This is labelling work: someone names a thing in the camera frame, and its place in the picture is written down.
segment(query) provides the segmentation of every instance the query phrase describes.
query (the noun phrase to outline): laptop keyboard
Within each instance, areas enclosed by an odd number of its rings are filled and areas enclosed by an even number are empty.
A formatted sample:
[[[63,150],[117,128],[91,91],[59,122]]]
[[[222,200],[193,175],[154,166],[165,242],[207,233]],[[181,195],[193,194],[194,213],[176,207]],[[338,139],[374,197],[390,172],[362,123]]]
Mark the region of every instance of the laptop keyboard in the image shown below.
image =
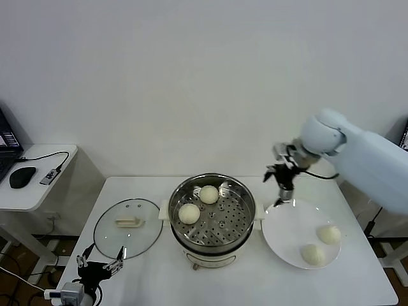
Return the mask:
[[[0,180],[2,180],[14,165],[16,157],[0,157]]]

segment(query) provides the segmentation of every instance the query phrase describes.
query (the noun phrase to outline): cooker handle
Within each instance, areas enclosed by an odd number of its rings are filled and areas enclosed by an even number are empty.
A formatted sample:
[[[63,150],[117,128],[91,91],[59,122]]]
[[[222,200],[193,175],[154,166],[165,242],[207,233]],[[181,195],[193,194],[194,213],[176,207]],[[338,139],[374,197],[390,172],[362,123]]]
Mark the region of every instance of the cooker handle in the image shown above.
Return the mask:
[[[255,218],[254,218],[254,229],[261,230],[261,222],[265,219],[265,209],[263,208],[262,202],[255,199]]]
[[[163,220],[163,226],[170,226],[170,218],[168,216],[168,200],[161,202],[159,211],[159,220]]]

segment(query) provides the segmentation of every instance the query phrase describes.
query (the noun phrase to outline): white desk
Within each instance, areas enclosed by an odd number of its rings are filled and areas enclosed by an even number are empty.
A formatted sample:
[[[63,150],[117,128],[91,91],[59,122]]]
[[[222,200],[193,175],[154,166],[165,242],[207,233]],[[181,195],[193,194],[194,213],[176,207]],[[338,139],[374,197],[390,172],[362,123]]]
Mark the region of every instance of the white desk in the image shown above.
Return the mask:
[[[78,277],[75,256],[93,243],[102,213],[127,198],[146,198],[160,205],[185,178],[110,177],[99,195],[58,288]],[[277,194],[274,181],[238,177],[264,206]],[[339,258],[321,270],[295,268],[267,246],[254,231],[237,262],[219,269],[194,271],[171,230],[163,228],[145,253],[124,262],[124,268],[101,282],[104,305],[394,305],[398,302],[383,268],[353,213],[333,181],[300,177],[296,196],[316,203],[342,230]],[[91,261],[109,262],[94,248]]]
[[[52,242],[48,248],[45,247],[38,242],[37,239],[24,228],[24,225],[21,224],[13,214],[10,214],[10,212],[27,212],[37,209],[77,153],[77,146],[24,145],[23,147],[25,148],[23,156],[28,159],[58,151],[69,152],[69,158],[62,166],[60,174],[56,176],[49,186],[41,185],[40,181],[51,169],[55,169],[62,163],[66,154],[58,154],[37,161],[16,163],[9,171],[8,175],[0,182],[0,227],[7,232],[9,236],[12,236],[15,240],[24,244],[33,253],[40,257],[38,264],[33,270],[33,273],[40,273],[46,265],[53,265],[57,260],[57,256],[51,252],[51,249],[55,247],[55,242]],[[37,170],[28,185],[21,189],[12,189],[9,183],[11,173],[19,168],[29,166],[36,167]],[[36,282],[39,279],[38,276],[33,277],[30,281]]]

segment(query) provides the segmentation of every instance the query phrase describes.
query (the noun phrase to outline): steamed bun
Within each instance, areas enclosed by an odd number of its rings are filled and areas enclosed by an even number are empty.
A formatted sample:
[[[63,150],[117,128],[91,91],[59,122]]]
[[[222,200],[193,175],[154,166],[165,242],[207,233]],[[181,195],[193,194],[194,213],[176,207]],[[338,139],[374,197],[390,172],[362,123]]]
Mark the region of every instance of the steamed bun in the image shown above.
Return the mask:
[[[178,218],[184,224],[193,224],[200,218],[200,209],[194,204],[184,204],[178,212]]]
[[[312,266],[323,266],[326,261],[326,255],[322,248],[316,244],[308,244],[302,247],[300,254],[304,261]]]
[[[214,186],[204,186],[200,190],[200,200],[205,204],[214,204],[218,197],[219,191]]]
[[[341,234],[338,227],[334,225],[325,225],[317,229],[317,236],[325,244],[338,244]]]

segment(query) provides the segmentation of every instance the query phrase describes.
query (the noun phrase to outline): black mouse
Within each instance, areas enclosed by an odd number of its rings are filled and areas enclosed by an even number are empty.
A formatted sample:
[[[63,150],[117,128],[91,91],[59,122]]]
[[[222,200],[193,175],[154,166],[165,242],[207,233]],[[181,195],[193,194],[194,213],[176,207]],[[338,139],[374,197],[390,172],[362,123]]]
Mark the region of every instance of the black mouse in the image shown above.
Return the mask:
[[[36,170],[36,167],[25,167],[15,170],[10,175],[10,187],[14,189],[23,188],[29,183]]]

